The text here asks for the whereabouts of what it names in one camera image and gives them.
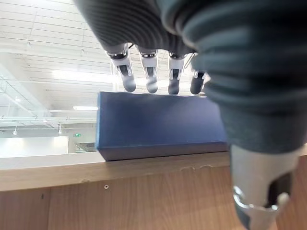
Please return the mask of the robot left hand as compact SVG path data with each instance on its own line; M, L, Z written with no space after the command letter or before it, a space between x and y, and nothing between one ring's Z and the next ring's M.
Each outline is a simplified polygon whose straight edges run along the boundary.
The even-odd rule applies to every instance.
M195 52L230 143L237 216L266 230L290 199L307 134L304 0L77 0L104 50Z

